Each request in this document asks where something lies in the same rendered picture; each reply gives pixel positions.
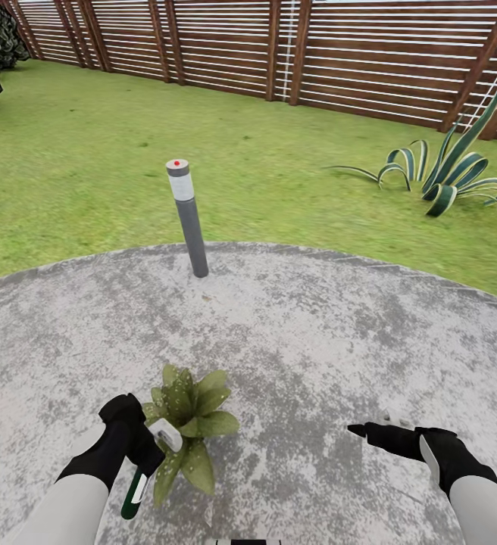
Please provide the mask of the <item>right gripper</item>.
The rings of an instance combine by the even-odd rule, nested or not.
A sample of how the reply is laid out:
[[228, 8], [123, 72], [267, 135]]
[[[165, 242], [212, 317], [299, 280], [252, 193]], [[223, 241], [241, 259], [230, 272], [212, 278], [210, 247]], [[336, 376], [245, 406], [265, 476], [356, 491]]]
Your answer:
[[360, 437], [366, 437], [369, 445], [383, 448], [398, 456], [406, 456], [400, 447], [400, 434], [405, 431], [403, 427], [367, 422], [364, 425], [349, 425], [348, 430]]

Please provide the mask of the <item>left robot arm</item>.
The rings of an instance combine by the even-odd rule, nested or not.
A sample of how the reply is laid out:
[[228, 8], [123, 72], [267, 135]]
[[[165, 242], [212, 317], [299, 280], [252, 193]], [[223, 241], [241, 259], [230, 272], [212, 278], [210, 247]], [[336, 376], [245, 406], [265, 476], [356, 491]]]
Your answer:
[[160, 438], [175, 452], [183, 447], [181, 434], [166, 419], [146, 428], [145, 410], [132, 394], [113, 397], [99, 415], [102, 423], [75, 441], [69, 464], [12, 545], [95, 545], [125, 456], [150, 478], [167, 458], [157, 446]]

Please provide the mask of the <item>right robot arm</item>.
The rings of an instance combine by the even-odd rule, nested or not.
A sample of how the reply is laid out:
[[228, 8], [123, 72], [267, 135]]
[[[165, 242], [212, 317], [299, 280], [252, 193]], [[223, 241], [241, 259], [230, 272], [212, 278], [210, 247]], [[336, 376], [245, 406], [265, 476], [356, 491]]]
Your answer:
[[387, 407], [382, 425], [367, 422], [348, 430], [366, 437], [369, 445], [416, 459], [430, 468], [446, 493], [466, 545], [497, 545], [497, 477], [470, 453], [456, 432], [412, 425], [410, 416]]

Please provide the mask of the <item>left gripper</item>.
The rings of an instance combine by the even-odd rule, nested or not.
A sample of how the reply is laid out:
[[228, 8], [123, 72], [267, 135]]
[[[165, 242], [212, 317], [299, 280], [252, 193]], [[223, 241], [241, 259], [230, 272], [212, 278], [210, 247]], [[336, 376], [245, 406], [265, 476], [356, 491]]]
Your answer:
[[146, 429], [146, 436], [143, 438], [142, 443], [133, 450], [128, 450], [126, 456], [130, 462], [140, 467], [140, 470], [147, 478], [150, 478], [152, 473], [156, 472], [161, 463], [167, 458], [165, 451], [157, 446], [148, 429]]

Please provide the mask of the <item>insectifuge atomizer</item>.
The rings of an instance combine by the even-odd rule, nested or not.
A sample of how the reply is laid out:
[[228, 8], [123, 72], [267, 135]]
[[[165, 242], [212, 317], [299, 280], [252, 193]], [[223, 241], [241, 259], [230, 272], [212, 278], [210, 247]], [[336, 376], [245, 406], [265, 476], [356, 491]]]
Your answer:
[[120, 511], [122, 518], [130, 520], [136, 516], [150, 480], [151, 478], [147, 478], [140, 467], [137, 467], [127, 498]]

